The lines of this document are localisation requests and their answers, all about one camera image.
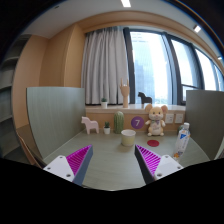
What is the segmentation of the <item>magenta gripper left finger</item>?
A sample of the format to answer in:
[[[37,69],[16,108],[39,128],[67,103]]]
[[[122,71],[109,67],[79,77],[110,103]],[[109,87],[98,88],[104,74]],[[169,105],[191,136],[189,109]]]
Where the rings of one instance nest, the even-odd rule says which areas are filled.
[[[44,170],[81,186],[93,156],[93,146],[85,146],[69,156],[59,155]]]

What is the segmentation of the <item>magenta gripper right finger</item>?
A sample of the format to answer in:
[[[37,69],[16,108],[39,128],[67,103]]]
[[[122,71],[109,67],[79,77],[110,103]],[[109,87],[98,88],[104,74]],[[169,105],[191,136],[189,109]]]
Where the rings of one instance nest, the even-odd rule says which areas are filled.
[[[135,156],[146,184],[183,169],[183,166],[169,155],[160,156],[140,145],[135,145]]]

